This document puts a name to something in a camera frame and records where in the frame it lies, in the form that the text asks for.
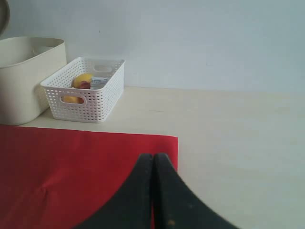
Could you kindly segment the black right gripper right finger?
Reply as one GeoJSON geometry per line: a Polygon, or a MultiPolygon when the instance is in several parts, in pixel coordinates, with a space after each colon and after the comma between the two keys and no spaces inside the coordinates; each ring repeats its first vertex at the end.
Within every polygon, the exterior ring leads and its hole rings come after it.
{"type": "Polygon", "coordinates": [[[235,229],[184,183],[165,153],[153,159],[153,216],[156,229],[235,229]]]}

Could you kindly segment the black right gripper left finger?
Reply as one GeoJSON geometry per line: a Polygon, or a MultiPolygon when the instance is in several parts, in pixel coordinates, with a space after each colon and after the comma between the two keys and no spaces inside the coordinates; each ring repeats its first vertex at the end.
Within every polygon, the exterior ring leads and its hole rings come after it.
{"type": "Polygon", "coordinates": [[[141,154],[116,193],[76,229],[149,229],[153,156],[141,154]]]}

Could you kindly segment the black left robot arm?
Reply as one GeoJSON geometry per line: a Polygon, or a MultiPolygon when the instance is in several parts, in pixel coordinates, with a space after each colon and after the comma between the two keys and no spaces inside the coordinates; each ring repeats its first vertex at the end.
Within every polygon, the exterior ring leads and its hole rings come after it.
{"type": "Polygon", "coordinates": [[[0,35],[4,33],[10,21],[10,7],[6,0],[0,0],[0,35]]]}

